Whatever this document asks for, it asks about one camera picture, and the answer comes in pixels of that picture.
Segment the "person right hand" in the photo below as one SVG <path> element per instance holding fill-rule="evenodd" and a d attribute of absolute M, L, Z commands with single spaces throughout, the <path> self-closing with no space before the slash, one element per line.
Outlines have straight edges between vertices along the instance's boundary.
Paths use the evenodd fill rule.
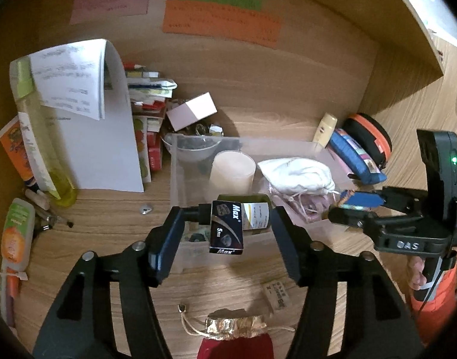
<path fill-rule="evenodd" d="M 423 271 L 424 259 L 419 256 L 407 257 L 407 282 L 412 290 L 420 290 L 427 283 Z"/>

